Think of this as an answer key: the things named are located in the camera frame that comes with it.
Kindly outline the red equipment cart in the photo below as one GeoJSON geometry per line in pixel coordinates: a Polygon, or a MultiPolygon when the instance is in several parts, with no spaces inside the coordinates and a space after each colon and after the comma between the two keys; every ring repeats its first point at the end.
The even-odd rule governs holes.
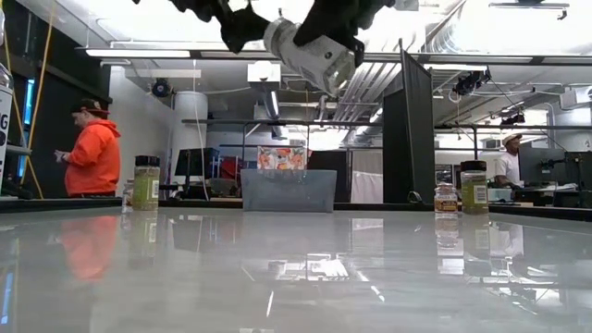
{"type": "Polygon", "coordinates": [[[241,169],[242,160],[237,156],[223,156],[220,159],[219,174],[222,179],[234,179],[239,182],[241,169]]]}

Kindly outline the computer monitor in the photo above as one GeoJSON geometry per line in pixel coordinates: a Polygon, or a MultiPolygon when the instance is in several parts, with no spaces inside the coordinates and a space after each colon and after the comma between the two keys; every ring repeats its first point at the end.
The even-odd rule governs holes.
{"type": "MultiPolygon", "coordinates": [[[[26,147],[29,146],[35,84],[36,84],[35,79],[27,79],[26,80],[25,94],[24,94],[24,99],[23,99],[24,106],[22,108],[22,124],[23,124],[23,129],[24,129],[24,132],[23,132],[24,146],[26,146],[26,147]]],[[[25,169],[26,169],[26,156],[22,155],[19,158],[19,162],[18,162],[18,176],[21,179],[25,175],[25,169]]]]}

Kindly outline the black metal table frame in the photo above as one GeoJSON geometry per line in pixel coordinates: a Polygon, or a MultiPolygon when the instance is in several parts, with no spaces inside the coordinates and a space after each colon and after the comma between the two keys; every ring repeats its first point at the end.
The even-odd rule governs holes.
{"type": "MultiPolygon", "coordinates": [[[[241,209],[241,202],[217,201],[160,201],[160,207],[165,208],[213,208],[213,209],[241,209]]],[[[120,198],[92,198],[92,199],[2,199],[0,200],[0,214],[42,212],[58,210],[76,210],[91,208],[121,207],[120,198]]],[[[427,212],[432,205],[423,203],[334,203],[334,211],[408,211],[427,212]]],[[[493,204],[489,212],[494,214],[513,216],[532,216],[540,218],[555,218],[561,220],[592,222],[592,209],[562,208],[562,207],[529,207],[518,205],[493,204]]]]}

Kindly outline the black background monitor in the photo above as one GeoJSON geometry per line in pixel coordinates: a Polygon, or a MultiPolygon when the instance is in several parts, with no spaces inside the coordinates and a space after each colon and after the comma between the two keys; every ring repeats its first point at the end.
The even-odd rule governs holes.
{"type": "Polygon", "coordinates": [[[219,151],[214,148],[183,149],[179,151],[175,167],[176,176],[205,176],[210,179],[216,174],[215,162],[219,151]]]}
{"type": "Polygon", "coordinates": [[[521,180],[524,183],[562,182],[565,176],[563,150],[522,146],[518,156],[521,180]]]}
{"type": "Polygon", "coordinates": [[[565,172],[568,183],[580,191],[592,191],[592,152],[567,152],[565,172]]]}

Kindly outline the black partition panel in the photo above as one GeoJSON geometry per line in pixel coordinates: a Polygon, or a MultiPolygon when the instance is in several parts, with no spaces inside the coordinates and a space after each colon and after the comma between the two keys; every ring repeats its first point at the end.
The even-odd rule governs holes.
{"type": "Polygon", "coordinates": [[[401,52],[401,87],[383,100],[383,202],[406,204],[410,192],[432,204],[435,175],[432,77],[401,52]]]}

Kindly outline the floral printed panel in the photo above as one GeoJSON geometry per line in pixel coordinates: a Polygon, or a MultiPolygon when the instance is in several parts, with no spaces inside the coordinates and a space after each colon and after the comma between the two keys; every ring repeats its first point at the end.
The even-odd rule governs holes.
{"type": "Polygon", "coordinates": [[[258,147],[257,168],[263,170],[305,170],[306,150],[303,147],[258,147]]]}

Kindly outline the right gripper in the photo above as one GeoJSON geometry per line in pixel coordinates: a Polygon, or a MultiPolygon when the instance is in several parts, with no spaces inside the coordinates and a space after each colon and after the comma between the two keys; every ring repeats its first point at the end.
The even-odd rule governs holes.
{"type": "Polygon", "coordinates": [[[328,11],[311,10],[293,37],[296,45],[305,45],[321,36],[341,45],[353,45],[354,65],[359,67],[364,62],[364,43],[355,39],[359,29],[370,26],[370,18],[360,13],[347,13],[339,9],[381,9],[393,7],[396,0],[318,0],[328,11]]]}

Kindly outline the person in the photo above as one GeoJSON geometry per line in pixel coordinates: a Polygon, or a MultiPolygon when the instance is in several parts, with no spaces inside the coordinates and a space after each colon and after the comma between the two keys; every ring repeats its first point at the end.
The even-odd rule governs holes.
{"type": "Polygon", "coordinates": [[[498,187],[521,188],[519,149],[521,134],[512,134],[503,139],[505,151],[495,160],[494,180],[498,187]]]}
{"type": "Polygon", "coordinates": [[[69,152],[55,151],[56,161],[67,165],[68,197],[115,197],[121,169],[117,124],[93,99],[81,99],[70,114],[80,135],[69,152]]]}

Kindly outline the ceiling track light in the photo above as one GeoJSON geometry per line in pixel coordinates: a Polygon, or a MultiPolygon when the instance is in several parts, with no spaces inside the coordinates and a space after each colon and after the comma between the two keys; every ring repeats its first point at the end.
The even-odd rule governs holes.
{"type": "Polygon", "coordinates": [[[548,9],[560,10],[561,14],[557,20],[563,20],[567,17],[567,9],[571,6],[569,3],[550,3],[548,0],[511,0],[505,2],[491,2],[488,4],[493,8],[507,9],[548,9]]]}

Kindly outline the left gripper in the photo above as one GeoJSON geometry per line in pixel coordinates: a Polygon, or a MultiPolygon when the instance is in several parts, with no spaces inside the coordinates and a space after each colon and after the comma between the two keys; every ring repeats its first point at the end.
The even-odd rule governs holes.
{"type": "Polygon", "coordinates": [[[233,11],[228,0],[169,0],[180,12],[192,11],[204,22],[216,18],[220,23],[221,37],[232,53],[240,53],[246,43],[264,38],[269,21],[253,10],[248,4],[245,8],[233,11]]]}

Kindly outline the long ceiling light fixture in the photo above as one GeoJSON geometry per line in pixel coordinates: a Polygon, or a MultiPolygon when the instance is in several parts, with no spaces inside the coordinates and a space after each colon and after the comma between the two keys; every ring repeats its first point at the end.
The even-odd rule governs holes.
{"type": "Polygon", "coordinates": [[[85,53],[91,57],[100,58],[190,58],[188,50],[170,49],[86,49],[85,53]]]}

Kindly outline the white ceiling box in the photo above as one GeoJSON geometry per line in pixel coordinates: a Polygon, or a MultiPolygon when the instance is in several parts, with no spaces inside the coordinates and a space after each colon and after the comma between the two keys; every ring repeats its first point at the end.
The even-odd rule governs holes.
{"type": "Polygon", "coordinates": [[[259,60],[247,67],[247,81],[255,82],[280,82],[281,65],[266,60],[259,60]]]}

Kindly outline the dark grey plastic bin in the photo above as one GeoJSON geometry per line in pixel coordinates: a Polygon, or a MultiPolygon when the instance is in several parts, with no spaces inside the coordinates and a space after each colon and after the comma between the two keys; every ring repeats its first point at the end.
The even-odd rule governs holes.
{"type": "Polygon", "coordinates": [[[245,211],[331,213],[335,200],[335,170],[241,171],[245,211]]]}

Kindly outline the white curtain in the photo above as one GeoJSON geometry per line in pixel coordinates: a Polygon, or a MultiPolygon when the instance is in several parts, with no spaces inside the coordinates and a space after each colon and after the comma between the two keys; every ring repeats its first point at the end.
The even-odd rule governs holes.
{"type": "Polygon", "coordinates": [[[353,151],[351,162],[351,202],[354,204],[382,204],[382,151],[353,151]]]}

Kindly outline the black-lid green spice jar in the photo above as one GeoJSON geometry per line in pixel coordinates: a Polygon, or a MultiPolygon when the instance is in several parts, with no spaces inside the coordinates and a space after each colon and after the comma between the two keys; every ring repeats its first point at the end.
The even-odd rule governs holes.
{"type": "Polygon", "coordinates": [[[466,215],[488,213],[487,163],[469,160],[461,163],[462,211],[466,215]]]}
{"type": "Polygon", "coordinates": [[[132,208],[134,211],[156,211],[159,201],[160,158],[136,155],[134,164],[132,208]]]}

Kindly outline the dark grey side desk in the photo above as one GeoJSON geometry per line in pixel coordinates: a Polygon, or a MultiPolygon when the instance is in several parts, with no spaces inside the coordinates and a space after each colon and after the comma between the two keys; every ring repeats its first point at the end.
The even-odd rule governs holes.
{"type": "Polygon", "coordinates": [[[33,198],[32,192],[19,184],[21,180],[19,172],[22,157],[27,157],[23,147],[13,144],[9,144],[6,147],[5,159],[1,165],[4,173],[2,176],[2,185],[0,186],[0,196],[22,200],[31,200],[33,198]]]}

